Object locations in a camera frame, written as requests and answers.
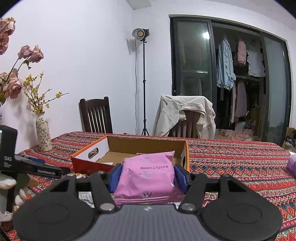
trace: flower vase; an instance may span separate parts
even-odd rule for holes
[[[44,118],[44,112],[37,116],[36,133],[40,151],[50,151],[52,149],[52,141],[50,139],[47,120]]]

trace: light blue shirt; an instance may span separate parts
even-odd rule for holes
[[[217,86],[230,90],[235,79],[231,48],[226,35],[224,35],[222,42],[219,44]]]

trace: wooden chair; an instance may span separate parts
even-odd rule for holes
[[[196,123],[200,118],[200,113],[185,110],[186,120],[180,120],[170,130],[169,137],[198,138]]]
[[[81,99],[80,111],[86,132],[113,133],[108,97]]]

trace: red tablecloth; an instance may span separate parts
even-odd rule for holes
[[[71,154],[97,140],[103,134],[71,132],[52,140],[53,149],[43,153],[37,147],[21,154],[37,157],[54,165],[72,168]],[[283,216],[283,226],[277,241],[296,240],[296,179],[286,169],[288,151],[273,143],[229,140],[187,139],[189,143],[190,172],[201,172],[209,177],[227,173],[276,205]],[[39,185],[29,189],[29,198],[50,186],[55,180],[38,177]],[[217,198],[217,193],[206,193],[204,205]],[[13,241],[18,241],[11,223],[3,229]]]

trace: tripod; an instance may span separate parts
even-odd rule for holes
[[[149,133],[147,131],[147,128],[146,128],[146,96],[145,96],[145,43],[147,43],[146,39],[143,38],[142,40],[140,40],[143,42],[143,96],[144,96],[144,128],[143,128],[143,131],[142,131],[142,136],[146,136],[146,133],[147,135],[149,136]]]

